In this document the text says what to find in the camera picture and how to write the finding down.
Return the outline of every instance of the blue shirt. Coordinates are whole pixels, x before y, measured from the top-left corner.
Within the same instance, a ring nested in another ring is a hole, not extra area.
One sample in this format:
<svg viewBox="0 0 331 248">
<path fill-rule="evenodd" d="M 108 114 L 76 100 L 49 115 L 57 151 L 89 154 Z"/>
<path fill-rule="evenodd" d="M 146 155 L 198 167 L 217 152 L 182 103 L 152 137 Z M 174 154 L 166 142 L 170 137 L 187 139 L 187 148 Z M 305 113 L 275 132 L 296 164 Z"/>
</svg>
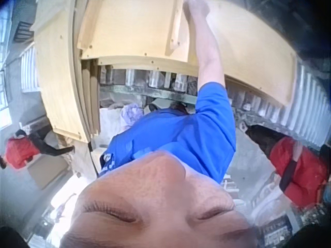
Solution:
<svg viewBox="0 0 331 248">
<path fill-rule="evenodd" d="M 149 152 L 165 150 L 195 171 L 221 182 L 236 149 L 235 123 L 227 91 L 204 85 L 194 115 L 178 110 L 154 111 L 115 136 L 101 156 L 99 176 Z"/>
</svg>

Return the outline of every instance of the wooden structure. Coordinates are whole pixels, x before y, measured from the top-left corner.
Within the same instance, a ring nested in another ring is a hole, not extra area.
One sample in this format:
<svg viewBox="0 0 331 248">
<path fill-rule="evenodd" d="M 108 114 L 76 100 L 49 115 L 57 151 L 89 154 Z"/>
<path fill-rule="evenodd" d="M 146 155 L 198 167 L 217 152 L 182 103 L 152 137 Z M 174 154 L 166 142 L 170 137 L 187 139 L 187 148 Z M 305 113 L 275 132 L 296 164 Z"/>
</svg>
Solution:
<svg viewBox="0 0 331 248">
<path fill-rule="evenodd" d="M 181 0 L 103 0 L 87 8 L 82 59 L 114 69 L 198 75 L 195 31 Z M 225 74 L 282 105 L 290 103 L 296 53 L 259 18 L 221 0 L 208 0 L 207 18 L 219 43 Z"/>
<path fill-rule="evenodd" d="M 294 50 L 247 10 L 207 1 L 228 82 L 289 104 Z M 98 65 L 198 75 L 183 0 L 40 0 L 32 30 L 48 118 L 56 133 L 82 142 L 100 130 Z"/>
<path fill-rule="evenodd" d="M 88 73 L 82 71 L 76 48 L 86 4 L 40 0 L 32 30 L 41 96 L 53 130 L 88 143 L 100 128 L 96 62 L 85 61 Z"/>
</svg>

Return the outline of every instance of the corrugated metal wall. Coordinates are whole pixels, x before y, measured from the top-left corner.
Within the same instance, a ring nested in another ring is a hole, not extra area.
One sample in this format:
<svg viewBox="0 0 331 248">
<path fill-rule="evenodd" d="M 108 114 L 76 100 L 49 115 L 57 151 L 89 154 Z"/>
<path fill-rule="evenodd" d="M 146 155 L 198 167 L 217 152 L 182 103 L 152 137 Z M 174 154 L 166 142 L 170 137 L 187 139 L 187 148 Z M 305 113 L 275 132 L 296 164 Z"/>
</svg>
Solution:
<svg viewBox="0 0 331 248">
<path fill-rule="evenodd" d="M 328 96 L 300 62 L 294 97 L 287 107 L 277 107 L 261 97 L 231 87 L 228 94 L 233 107 L 260 116 L 275 127 L 283 127 L 313 146 L 321 147 L 328 138 L 331 127 Z"/>
</svg>

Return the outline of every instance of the eye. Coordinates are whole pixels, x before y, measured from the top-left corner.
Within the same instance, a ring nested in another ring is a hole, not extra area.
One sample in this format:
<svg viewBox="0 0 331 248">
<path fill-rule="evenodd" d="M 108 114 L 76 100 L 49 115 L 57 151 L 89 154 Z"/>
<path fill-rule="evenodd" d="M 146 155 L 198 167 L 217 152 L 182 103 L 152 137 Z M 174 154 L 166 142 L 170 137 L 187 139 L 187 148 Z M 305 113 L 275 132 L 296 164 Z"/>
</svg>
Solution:
<svg viewBox="0 0 331 248">
<path fill-rule="evenodd" d="M 127 223 L 133 223 L 137 220 L 136 216 L 134 214 L 124 212 L 120 209 L 115 209 L 110 206 L 108 206 L 106 203 L 100 203 L 100 202 L 92 202 L 88 205 L 84 206 L 85 213 L 91 213 L 91 212 L 102 212 L 105 214 L 108 214 L 112 217 L 115 217 L 116 219 L 127 222 Z"/>
<path fill-rule="evenodd" d="M 200 221 L 209 220 L 215 216 L 218 216 L 220 214 L 225 214 L 227 212 L 230 212 L 230 210 L 224 210 L 222 208 L 213 208 L 213 209 L 209 210 L 208 212 L 205 212 L 201 216 L 199 216 L 198 220 L 200 220 Z"/>
</svg>

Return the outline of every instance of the logo on shirt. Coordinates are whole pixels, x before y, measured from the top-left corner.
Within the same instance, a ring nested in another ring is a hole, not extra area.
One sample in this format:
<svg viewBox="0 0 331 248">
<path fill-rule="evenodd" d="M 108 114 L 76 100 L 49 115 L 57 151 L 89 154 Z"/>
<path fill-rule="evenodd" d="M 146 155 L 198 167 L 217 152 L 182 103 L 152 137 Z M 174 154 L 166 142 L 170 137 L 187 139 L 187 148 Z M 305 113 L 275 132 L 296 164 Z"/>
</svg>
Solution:
<svg viewBox="0 0 331 248">
<path fill-rule="evenodd" d="M 108 170 L 111 170 L 115 165 L 115 157 L 112 153 L 106 153 L 103 155 L 103 160 L 106 162 Z"/>
</svg>

